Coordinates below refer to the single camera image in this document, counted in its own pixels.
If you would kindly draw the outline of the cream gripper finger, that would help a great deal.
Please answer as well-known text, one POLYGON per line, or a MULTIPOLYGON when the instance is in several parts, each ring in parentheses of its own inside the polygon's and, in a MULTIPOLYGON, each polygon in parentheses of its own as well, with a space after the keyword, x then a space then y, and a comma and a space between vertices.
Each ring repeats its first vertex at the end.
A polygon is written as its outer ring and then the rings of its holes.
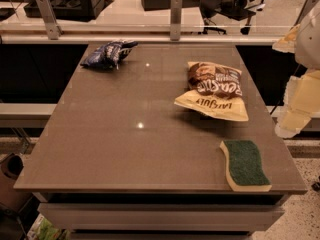
POLYGON ((295 42, 300 25, 295 25, 290 31, 272 45, 272 49, 283 53, 294 53, 295 42))
POLYGON ((292 138, 320 111, 320 70, 308 70, 301 77, 291 76, 284 94, 284 106, 275 133, 292 138))

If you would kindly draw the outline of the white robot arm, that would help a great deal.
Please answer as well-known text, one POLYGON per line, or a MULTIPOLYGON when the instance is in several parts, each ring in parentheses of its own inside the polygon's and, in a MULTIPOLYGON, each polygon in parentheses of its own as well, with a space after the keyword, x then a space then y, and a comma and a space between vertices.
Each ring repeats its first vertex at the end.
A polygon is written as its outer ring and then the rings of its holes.
POLYGON ((320 7, 311 9, 272 48, 293 53, 296 62, 307 69, 301 77, 289 78, 275 126, 279 137, 292 138, 320 111, 320 7))

